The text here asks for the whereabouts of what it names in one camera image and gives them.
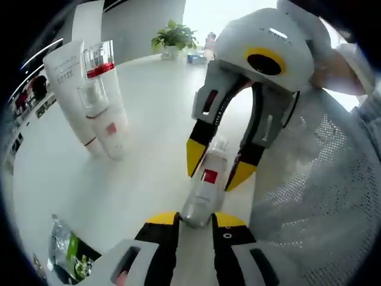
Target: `green leaves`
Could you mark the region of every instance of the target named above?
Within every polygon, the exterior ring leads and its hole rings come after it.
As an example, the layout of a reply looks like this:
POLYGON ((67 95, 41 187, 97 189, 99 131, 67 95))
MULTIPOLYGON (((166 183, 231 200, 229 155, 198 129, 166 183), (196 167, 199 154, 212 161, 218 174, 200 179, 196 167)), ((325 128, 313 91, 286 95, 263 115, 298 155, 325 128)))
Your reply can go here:
POLYGON ((163 47, 177 46, 179 50, 182 50, 186 46, 188 48, 196 48, 196 37, 193 34, 196 31, 192 31, 190 28, 183 24, 176 24, 175 21, 169 20, 168 26, 159 30, 158 36, 151 40, 151 46, 157 49, 160 45, 163 47))

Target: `yellow circle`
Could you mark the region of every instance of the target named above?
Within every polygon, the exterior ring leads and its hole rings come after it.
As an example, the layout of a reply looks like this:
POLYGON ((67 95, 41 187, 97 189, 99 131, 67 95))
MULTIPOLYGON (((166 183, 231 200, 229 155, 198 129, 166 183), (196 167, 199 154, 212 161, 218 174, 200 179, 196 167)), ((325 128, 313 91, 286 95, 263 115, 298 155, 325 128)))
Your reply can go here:
POLYGON ((277 53, 266 49, 266 48, 247 48, 245 53, 245 59, 247 60, 250 55, 263 55, 265 57, 271 58, 280 66, 280 74, 286 72, 286 63, 284 59, 277 53))

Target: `bottle cap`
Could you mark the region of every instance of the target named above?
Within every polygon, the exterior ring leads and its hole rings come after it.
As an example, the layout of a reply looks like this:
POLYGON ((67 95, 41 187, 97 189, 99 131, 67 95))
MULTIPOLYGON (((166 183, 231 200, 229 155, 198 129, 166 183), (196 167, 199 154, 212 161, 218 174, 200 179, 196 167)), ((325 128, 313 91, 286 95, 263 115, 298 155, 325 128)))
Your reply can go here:
POLYGON ((83 52, 83 58, 89 79, 112 70, 115 67, 113 40, 91 46, 83 52))
POLYGON ((212 150, 225 153, 228 143, 229 142, 225 137, 218 136, 216 137, 216 140, 214 141, 212 150))

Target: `plant pot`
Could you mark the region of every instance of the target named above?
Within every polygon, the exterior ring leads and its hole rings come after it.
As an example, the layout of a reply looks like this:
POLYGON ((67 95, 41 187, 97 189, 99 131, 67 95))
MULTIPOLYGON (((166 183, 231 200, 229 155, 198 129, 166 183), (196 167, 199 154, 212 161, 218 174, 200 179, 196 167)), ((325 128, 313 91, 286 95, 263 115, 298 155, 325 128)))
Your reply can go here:
POLYGON ((161 53, 162 60, 174 60, 179 56, 179 49, 177 46, 167 46, 164 52, 161 53))

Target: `table surface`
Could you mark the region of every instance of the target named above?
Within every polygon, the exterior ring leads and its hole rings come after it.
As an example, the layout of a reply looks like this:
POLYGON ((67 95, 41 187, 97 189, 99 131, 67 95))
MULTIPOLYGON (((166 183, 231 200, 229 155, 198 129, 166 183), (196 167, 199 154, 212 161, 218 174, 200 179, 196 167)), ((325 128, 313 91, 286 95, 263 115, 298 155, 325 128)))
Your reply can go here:
MULTIPOLYGON (((52 214, 57 214, 91 247, 106 252, 134 238, 158 213, 180 211, 189 194, 186 141, 195 92, 207 66, 157 56, 117 67, 129 120, 124 161, 92 158, 77 140, 58 104, 21 132, 14 168, 14 208, 26 251, 44 266, 48 258, 52 214)), ((251 114, 251 90, 233 99, 219 134, 229 140, 229 166, 251 114)), ((248 223, 255 176, 226 194, 222 211, 248 223)), ((181 228, 173 285, 214 285, 211 228, 181 228)))

